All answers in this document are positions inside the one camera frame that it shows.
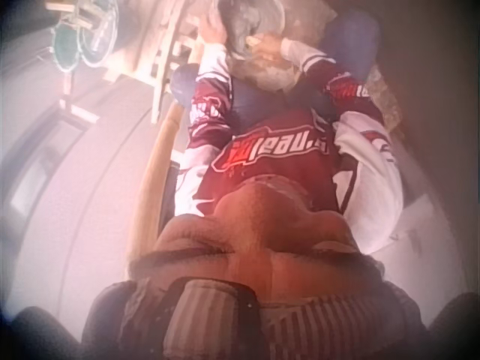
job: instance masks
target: hand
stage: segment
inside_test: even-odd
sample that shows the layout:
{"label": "hand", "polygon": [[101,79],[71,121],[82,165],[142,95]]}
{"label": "hand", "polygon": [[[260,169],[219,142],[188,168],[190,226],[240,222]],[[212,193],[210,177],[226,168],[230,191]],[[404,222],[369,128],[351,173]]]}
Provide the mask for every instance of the hand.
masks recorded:
{"label": "hand", "polygon": [[202,17],[199,35],[205,44],[225,45],[228,35],[218,10],[212,11],[209,17]]}
{"label": "hand", "polygon": [[251,43],[252,53],[256,56],[272,60],[281,58],[282,37],[273,34],[257,34],[248,42]]}

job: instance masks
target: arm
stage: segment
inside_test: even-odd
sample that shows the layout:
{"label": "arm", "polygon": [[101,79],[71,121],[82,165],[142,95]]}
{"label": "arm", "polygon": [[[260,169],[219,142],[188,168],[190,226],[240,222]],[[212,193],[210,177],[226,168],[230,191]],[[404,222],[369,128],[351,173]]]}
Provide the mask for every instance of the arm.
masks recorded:
{"label": "arm", "polygon": [[324,52],[288,39],[280,48],[337,109],[337,201],[360,250],[371,254],[387,245],[403,208],[400,173],[382,113],[365,87]]}
{"label": "arm", "polygon": [[[205,34],[205,29],[200,29],[200,33],[202,31]],[[194,199],[195,194],[210,163],[233,135],[225,120],[225,114],[231,107],[232,94],[226,63],[227,51],[222,40],[205,40],[207,44],[196,78],[196,91],[190,111],[190,141],[178,172],[175,215],[202,215],[197,205],[205,200]]]}

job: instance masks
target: man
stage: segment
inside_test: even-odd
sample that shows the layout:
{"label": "man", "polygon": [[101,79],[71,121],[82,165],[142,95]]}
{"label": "man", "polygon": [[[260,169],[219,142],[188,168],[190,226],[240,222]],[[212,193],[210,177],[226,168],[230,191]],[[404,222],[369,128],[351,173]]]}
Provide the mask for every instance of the man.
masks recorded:
{"label": "man", "polygon": [[95,302],[84,356],[426,359],[418,307],[364,255],[403,205],[382,114],[362,85],[377,24],[341,14],[323,50],[260,37],[253,53],[304,74],[287,99],[231,78],[219,16],[200,34],[199,68],[172,80],[191,105],[178,216],[133,265],[135,281]]}

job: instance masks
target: eyebrow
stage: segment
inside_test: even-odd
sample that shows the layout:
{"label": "eyebrow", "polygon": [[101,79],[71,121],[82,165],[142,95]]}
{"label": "eyebrow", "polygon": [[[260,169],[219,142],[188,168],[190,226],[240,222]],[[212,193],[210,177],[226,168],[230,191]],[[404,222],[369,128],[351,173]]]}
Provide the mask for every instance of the eyebrow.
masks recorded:
{"label": "eyebrow", "polygon": [[134,280],[139,280],[141,278],[151,276],[153,271],[158,270],[162,266],[181,263],[199,257],[216,257],[219,255],[226,256],[228,254],[231,254],[231,252],[216,247],[155,251],[136,261],[133,261],[129,266],[129,272],[130,276]]}

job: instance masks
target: wooden pole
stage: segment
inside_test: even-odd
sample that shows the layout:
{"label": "wooden pole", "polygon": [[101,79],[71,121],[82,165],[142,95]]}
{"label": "wooden pole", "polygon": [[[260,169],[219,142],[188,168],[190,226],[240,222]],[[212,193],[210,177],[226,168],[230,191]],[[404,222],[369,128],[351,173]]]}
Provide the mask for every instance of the wooden pole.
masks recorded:
{"label": "wooden pole", "polygon": [[[203,44],[196,39],[190,53],[189,63],[200,63]],[[180,128],[184,108],[173,103],[161,123],[150,160],[139,191],[139,202],[133,218],[128,249],[128,266],[140,257],[150,253],[158,239],[158,223],[164,198],[165,183],[170,168],[173,143]]]}

